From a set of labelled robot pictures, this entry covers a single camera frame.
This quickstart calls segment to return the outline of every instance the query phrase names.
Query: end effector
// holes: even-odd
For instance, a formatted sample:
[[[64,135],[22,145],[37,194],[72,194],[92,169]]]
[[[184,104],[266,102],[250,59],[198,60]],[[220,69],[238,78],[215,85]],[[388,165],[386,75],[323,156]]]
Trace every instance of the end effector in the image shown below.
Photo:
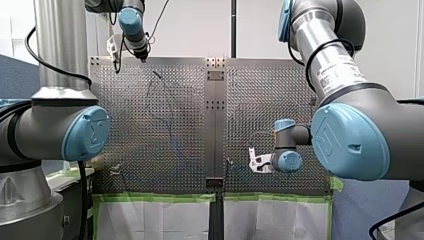
[[[141,61],[145,61],[149,55],[149,42],[143,28],[144,9],[144,1],[124,1],[118,16],[125,45]]]
[[[144,0],[86,0],[86,9],[95,13],[115,12],[118,14],[125,46],[134,56],[145,61],[149,55],[149,40],[143,27]]]
[[[249,148],[250,168],[256,173],[298,171],[303,164],[296,152],[297,145],[311,145],[311,134],[307,126],[296,125],[292,119],[281,119],[274,123],[275,150],[273,154],[255,155]]]

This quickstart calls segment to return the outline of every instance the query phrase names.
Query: metal frame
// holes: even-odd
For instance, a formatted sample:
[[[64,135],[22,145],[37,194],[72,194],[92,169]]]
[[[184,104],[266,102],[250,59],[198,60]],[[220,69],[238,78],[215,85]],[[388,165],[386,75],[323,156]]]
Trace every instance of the metal frame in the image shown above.
[[[243,147],[242,149],[237,147],[239,148],[237,150],[240,151],[240,154],[237,155],[239,156],[239,160],[236,159],[236,162],[239,165],[243,164],[242,158],[245,156],[245,165],[248,171],[243,170],[240,173],[235,174],[234,172],[231,172],[232,166],[228,165],[227,160],[233,161],[233,159],[228,158],[229,154],[232,154],[232,151],[234,151],[235,147],[235,145],[228,146],[229,144],[234,143],[231,142],[232,137],[234,136],[229,136],[228,134],[230,131],[233,131],[232,128],[234,128],[235,121],[236,124],[242,123],[241,125],[239,124],[239,126],[244,126],[244,123],[240,121],[250,121],[248,124],[256,125],[261,121],[268,121],[271,127],[273,120],[276,120],[278,118],[289,117],[295,118],[298,123],[309,123],[314,110],[314,94],[312,92],[309,92],[309,89],[307,88],[307,85],[304,82],[303,69],[295,65],[295,63],[288,60],[247,60],[223,58],[149,58],[147,63],[143,65],[137,59],[124,58],[122,72],[120,73],[120,75],[114,75],[115,73],[112,72],[113,67],[109,57],[93,57],[91,59],[91,75],[94,81],[93,91],[94,93],[96,93],[97,96],[99,96],[100,102],[102,102],[103,96],[101,96],[101,94],[99,94],[98,92],[100,88],[99,83],[101,79],[118,78],[120,81],[123,81],[123,83],[126,81],[128,81],[129,83],[134,83],[135,81],[142,80],[141,76],[139,76],[140,74],[144,74],[143,76],[146,76],[145,72],[143,72],[146,69],[163,69],[163,71],[165,72],[176,72],[177,75],[179,74],[178,78],[181,82],[183,82],[185,78],[192,78],[191,75],[184,75],[186,74],[185,72],[189,72],[189,74],[191,74],[191,72],[193,71],[202,72],[201,79],[195,80],[197,82],[196,84],[201,84],[203,87],[203,89],[198,89],[198,91],[203,91],[203,97],[201,98],[201,103],[196,103],[196,106],[198,106],[196,109],[198,111],[201,111],[201,113],[199,114],[203,117],[203,124],[199,125],[199,127],[203,127],[201,133],[203,134],[203,149],[201,151],[203,151],[204,160],[201,171],[203,171],[204,174],[202,180],[200,180],[200,178],[195,178],[197,179],[195,180],[196,185],[202,185],[202,187],[196,188],[197,190],[181,190],[179,185],[177,184],[178,186],[174,185],[174,188],[171,189],[163,189],[160,187],[151,187],[149,189],[137,189],[135,187],[125,190],[147,192],[154,191],[174,194],[214,192],[219,193],[219,195],[222,195],[221,193],[223,191],[263,191],[280,193],[284,192],[303,195],[331,194],[329,174],[321,167],[319,162],[314,158],[311,147],[299,147],[300,153],[303,155],[304,158],[306,158],[306,167],[303,172],[300,173],[300,175],[291,174],[289,176],[284,173],[273,173],[270,175],[265,174],[268,176],[264,176],[263,174],[261,174],[261,176],[257,176],[255,173],[250,171],[248,167],[247,146]],[[232,76],[232,74],[246,75],[246,82],[240,81],[236,84],[243,85],[232,87],[231,84],[234,84],[235,81],[234,76]],[[136,85],[133,86],[135,89],[129,94],[136,94],[138,93],[137,91],[140,90],[137,88],[137,86],[140,87],[139,85],[137,85],[138,83],[134,84]],[[253,119],[231,120],[230,118],[235,111],[235,100],[233,98],[237,98],[237,101],[240,100],[246,104],[250,104],[251,108],[253,108],[251,110],[254,111],[256,102],[251,100],[251,97],[256,98],[255,101],[265,103],[272,102],[272,105],[280,105],[276,109],[271,109],[271,112],[269,112],[267,109],[262,109],[263,111],[258,110],[257,113],[250,112],[250,115],[246,115],[248,116],[248,118],[251,118],[252,113],[256,115],[259,114],[258,116],[255,115]],[[290,99],[292,103],[281,103],[282,101],[287,101],[287,99]],[[258,153],[261,153],[263,148],[270,145],[272,141],[272,137],[264,136],[260,138],[259,145],[262,146],[255,146],[257,148],[257,151],[259,151]],[[241,182],[232,181],[234,177],[242,179]],[[279,180],[282,182],[276,182],[276,177],[279,179],[283,179]]]
[[[240,60],[240,59],[223,59],[223,58],[149,58],[147,60],[147,63],[142,65],[142,63],[136,59],[133,58],[124,58],[123,59],[123,68],[121,70],[120,75],[114,75],[113,73],[113,65],[110,61],[109,57],[93,57],[91,58],[91,76],[94,81],[93,84],[93,92],[99,97],[100,103],[102,104],[102,101],[104,101],[104,96],[102,94],[113,94],[114,89],[109,89],[106,92],[101,92],[102,87],[99,85],[104,78],[112,78],[107,81],[114,81],[115,78],[119,78],[119,81],[129,83],[134,83],[137,79],[140,80],[140,74],[142,76],[145,75],[146,69],[152,70],[152,69],[163,69],[167,72],[175,72],[177,75],[179,74],[179,80],[182,82],[185,81],[185,78],[192,78],[193,76],[190,75],[191,73],[196,71],[201,71],[202,76],[199,77],[198,75],[194,76],[196,78],[196,84],[200,84],[203,89],[198,89],[199,91],[202,91],[202,97],[201,102],[197,102],[196,106],[198,111],[200,111],[200,115],[202,115],[203,122],[199,126],[202,126],[202,130],[199,132],[199,134],[203,134],[202,139],[202,151],[203,151],[203,176],[201,179],[195,178],[195,184],[198,184],[199,188],[195,190],[181,190],[180,188],[170,188],[170,189],[161,189],[161,188],[149,188],[149,189],[137,189],[137,188],[126,188],[122,189],[119,188],[119,178],[116,180],[117,182],[102,182],[101,178],[105,177],[108,174],[108,171],[105,171],[105,169],[98,171],[98,174],[100,175],[100,181],[99,178],[97,178],[97,181],[95,181],[95,190],[96,185],[99,186],[101,184],[112,184],[112,188],[115,187],[114,190],[116,191],[146,191],[146,192],[159,192],[159,193],[171,193],[171,194],[181,194],[181,193],[215,193],[216,194],[216,201],[211,203],[210,206],[210,228],[209,228],[209,239],[215,240],[224,239],[224,192],[225,191],[263,191],[263,192],[284,192],[284,193],[296,193],[296,194],[304,194],[304,195],[329,195],[331,194],[330,191],[330,184],[329,184],[329,175],[322,169],[318,169],[316,171],[312,171],[310,174],[316,174],[316,176],[311,176],[309,180],[311,181],[317,181],[320,180],[324,186],[321,188],[317,188],[316,186],[312,188],[308,188],[304,185],[296,185],[293,181],[299,180],[301,181],[301,178],[295,178],[294,180],[291,180],[290,184],[291,187],[298,186],[298,187],[305,187],[302,189],[293,189],[290,187],[286,187],[284,183],[280,183],[275,185],[275,182],[272,182],[272,178],[270,179],[269,174],[259,174],[259,175],[269,175],[268,177],[257,177],[255,176],[255,173],[250,171],[248,166],[248,148],[247,146],[243,146],[241,150],[240,158],[242,159],[245,157],[245,165],[246,168],[249,169],[248,172],[243,172],[243,175],[236,175],[234,176],[234,173],[231,173],[232,166],[228,163],[232,161],[232,159],[228,159],[230,161],[227,161],[227,158],[229,154],[234,151],[234,146],[229,146],[232,142],[232,137],[229,136],[229,131],[232,130],[234,127],[232,125],[232,122],[230,120],[229,114],[234,111],[234,103],[232,99],[234,97],[234,94],[237,94],[234,92],[234,88],[231,88],[231,84],[233,84],[233,76],[232,74],[235,74],[234,67],[246,67],[250,69],[256,69],[255,71],[261,72],[260,69],[271,69],[272,74],[276,74],[275,77],[284,78],[284,77],[290,77],[293,79],[282,79],[282,81],[286,81],[289,83],[290,86],[287,86],[286,91],[282,94],[285,94],[284,97],[279,96],[276,92],[272,92],[273,88],[275,86],[267,86],[267,89],[271,89],[270,93],[265,95],[266,101],[273,99],[275,101],[277,100],[284,100],[287,99],[287,95],[290,95],[291,98],[296,99],[297,102],[300,102],[302,104],[296,105],[293,109],[291,109],[292,114],[290,116],[284,116],[284,112],[272,112],[272,113],[266,113],[266,116],[257,116],[259,117],[259,120],[266,119],[267,121],[270,120],[270,114],[275,115],[273,117],[275,118],[284,118],[284,117],[294,117],[298,121],[298,123],[309,123],[313,108],[314,108],[314,97],[311,92],[308,92],[308,88],[306,86],[306,83],[303,82],[303,69],[299,68],[297,65],[295,65],[292,61],[285,61],[285,60]],[[253,77],[255,81],[262,81],[262,78],[257,78],[257,76]],[[242,82],[242,84],[252,84],[252,82]],[[142,92],[138,91],[144,91],[143,87],[140,87],[137,85],[137,83],[134,83],[136,86],[132,86],[133,89],[128,94],[133,94],[131,96],[136,96],[134,94],[142,94]],[[275,83],[277,86],[281,87],[281,83]],[[255,90],[252,90],[252,96],[258,96],[260,92],[258,93]],[[137,109],[129,108],[129,111],[137,111]],[[261,141],[261,143],[265,145],[270,145],[270,142],[272,143],[272,137],[269,137],[270,139],[267,139],[265,141]],[[263,149],[264,146],[255,146],[259,151]],[[307,167],[308,164],[311,164],[315,161],[316,164],[319,164],[319,162],[316,159],[311,158],[311,147],[299,147],[299,151],[301,154],[307,154]],[[133,163],[131,167],[136,168],[135,165],[139,163]],[[161,167],[161,165],[154,165],[155,171],[158,170],[157,168]],[[114,171],[119,174],[121,174],[123,171],[125,171],[125,168],[120,166],[117,166],[117,168],[114,168]],[[254,181],[259,181],[260,188],[245,188],[241,189],[240,187],[246,187],[246,185],[240,185],[237,186],[237,183],[234,183],[231,181],[232,177],[240,177],[243,179],[243,181],[247,180],[248,184],[251,183],[252,179]]]

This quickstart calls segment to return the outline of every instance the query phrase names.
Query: robotic arm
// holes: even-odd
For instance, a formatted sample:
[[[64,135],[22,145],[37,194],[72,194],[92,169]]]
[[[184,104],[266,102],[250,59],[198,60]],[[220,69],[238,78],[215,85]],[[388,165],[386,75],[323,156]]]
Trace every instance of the robotic arm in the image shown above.
[[[359,5],[353,0],[286,0],[279,30],[280,41],[300,52],[304,63],[297,62],[305,65],[318,97],[310,132],[318,160],[341,178],[410,180],[402,205],[409,210],[387,220],[400,217],[396,239],[424,239],[423,101],[396,101],[361,73],[354,54],[347,52],[360,51],[365,39]],[[291,141],[296,135],[287,137]]]
[[[133,50],[135,57],[141,61],[147,59],[149,44],[143,28],[144,0],[86,0],[86,8],[94,13],[117,13],[125,46]],[[114,45],[115,49],[110,52],[118,54]]]
[[[82,162],[102,151],[110,127],[87,77],[86,9],[119,12],[126,45],[144,61],[144,1],[34,3],[40,89],[31,101],[0,101],[0,232],[11,240],[58,240],[63,235],[62,196],[50,191],[41,159],[78,161],[84,172]],[[81,229],[84,221],[82,215]]]

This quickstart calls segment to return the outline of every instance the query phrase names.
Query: green tape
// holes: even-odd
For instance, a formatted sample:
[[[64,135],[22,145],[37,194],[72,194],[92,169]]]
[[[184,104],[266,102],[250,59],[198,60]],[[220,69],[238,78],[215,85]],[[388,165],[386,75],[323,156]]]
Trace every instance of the green tape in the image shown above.
[[[225,193],[224,200],[229,202],[272,200],[280,202],[329,203],[332,201],[332,197],[272,193]]]
[[[98,226],[97,226],[97,222],[98,222],[98,220],[99,220],[99,208],[100,208],[100,202],[98,202],[98,201],[94,201],[94,199],[95,198],[93,198],[93,230],[94,230],[94,233],[93,233],[93,239],[94,240],[97,240],[97,228],[98,228]]]
[[[103,203],[118,202],[157,202],[157,203],[210,203],[215,201],[215,194],[156,194],[156,193],[106,193],[93,195],[94,239],[97,239],[99,208]]]
[[[65,177],[79,177],[79,170],[78,169],[73,169],[73,170],[68,170],[64,173]]]
[[[333,197],[328,202],[328,223],[327,223],[327,239],[331,240],[333,237]]]
[[[341,192],[343,190],[343,182],[338,177],[330,177],[330,188]]]

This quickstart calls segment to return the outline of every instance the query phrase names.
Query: metal bracket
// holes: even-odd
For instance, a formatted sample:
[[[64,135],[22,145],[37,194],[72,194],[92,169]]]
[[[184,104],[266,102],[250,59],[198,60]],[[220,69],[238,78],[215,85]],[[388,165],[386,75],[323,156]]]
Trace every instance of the metal bracket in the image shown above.
[[[222,188],[224,187],[224,178],[208,177],[206,178],[206,188]]]
[[[224,81],[224,71],[208,71],[208,81]]]
[[[274,154],[256,156],[255,149],[249,148],[249,167],[255,173],[273,173],[275,172],[275,169],[271,164],[271,160],[273,157]]]

